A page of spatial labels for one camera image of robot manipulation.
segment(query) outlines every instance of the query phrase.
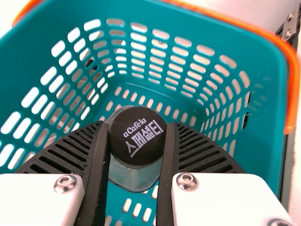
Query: oval hole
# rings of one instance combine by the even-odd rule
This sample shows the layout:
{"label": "oval hole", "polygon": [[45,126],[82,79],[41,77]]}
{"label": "oval hole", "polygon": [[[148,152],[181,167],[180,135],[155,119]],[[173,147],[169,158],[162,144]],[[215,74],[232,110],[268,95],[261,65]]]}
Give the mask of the oval hole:
{"label": "oval hole", "polygon": [[224,63],[224,64],[226,64],[226,65],[229,65],[231,68],[236,68],[236,66],[237,66],[237,63],[233,60],[233,59],[231,59],[230,57],[228,57],[228,56],[226,56],[226,55],[221,55],[220,56],[220,60]]}
{"label": "oval hole", "polygon": [[178,45],[184,46],[184,47],[190,47],[191,46],[191,41],[182,37],[175,37],[174,38],[175,43]]}

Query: teal plastic surface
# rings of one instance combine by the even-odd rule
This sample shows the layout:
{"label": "teal plastic surface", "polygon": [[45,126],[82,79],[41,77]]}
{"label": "teal plastic surface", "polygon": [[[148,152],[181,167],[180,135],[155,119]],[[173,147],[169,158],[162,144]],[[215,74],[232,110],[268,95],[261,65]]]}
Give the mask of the teal plastic surface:
{"label": "teal plastic surface", "polygon": [[[0,54],[0,173],[74,127],[143,105],[206,134],[279,195],[287,68],[264,38],[154,0],[47,0],[0,40]],[[152,225],[153,189],[109,184],[107,220]]]}

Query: black rubber pad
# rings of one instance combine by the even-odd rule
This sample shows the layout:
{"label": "black rubber pad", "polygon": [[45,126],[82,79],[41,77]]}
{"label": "black rubber pad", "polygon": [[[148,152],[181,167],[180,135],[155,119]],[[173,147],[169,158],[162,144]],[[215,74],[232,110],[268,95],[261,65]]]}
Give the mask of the black rubber pad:
{"label": "black rubber pad", "polygon": [[167,125],[158,189],[158,226],[173,226],[172,179],[181,172],[244,173],[240,165],[213,140],[181,123]]}

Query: metal screw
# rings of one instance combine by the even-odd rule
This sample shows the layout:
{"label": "metal screw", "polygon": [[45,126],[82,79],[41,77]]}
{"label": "metal screw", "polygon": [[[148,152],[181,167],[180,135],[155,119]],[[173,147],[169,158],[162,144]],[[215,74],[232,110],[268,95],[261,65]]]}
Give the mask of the metal screw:
{"label": "metal screw", "polygon": [[288,29],[288,31],[284,34],[284,37],[287,39],[291,37],[291,35],[292,35],[291,30]]}
{"label": "metal screw", "polygon": [[293,14],[291,13],[290,15],[287,16],[287,21],[290,22],[292,18],[293,18]]}
{"label": "metal screw", "polygon": [[76,185],[76,177],[72,175],[64,175],[56,180],[54,190],[62,194],[64,192],[72,190]]}
{"label": "metal screw", "polygon": [[190,173],[182,173],[177,177],[177,184],[181,189],[194,190],[198,186],[197,179]]}
{"label": "metal screw", "polygon": [[275,219],[271,222],[270,226],[293,226],[293,225],[285,220]]}

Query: metal bracket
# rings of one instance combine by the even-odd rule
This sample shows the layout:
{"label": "metal bracket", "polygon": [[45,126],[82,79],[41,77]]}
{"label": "metal bracket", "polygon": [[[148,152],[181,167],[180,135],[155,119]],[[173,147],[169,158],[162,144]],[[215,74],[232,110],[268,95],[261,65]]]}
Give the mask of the metal bracket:
{"label": "metal bracket", "polygon": [[292,36],[294,36],[298,31],[298,20],[300,20],[300,6],[290,13],[286,21],[283,24],[283,31],[281,38],[284,41],[288,41]]}

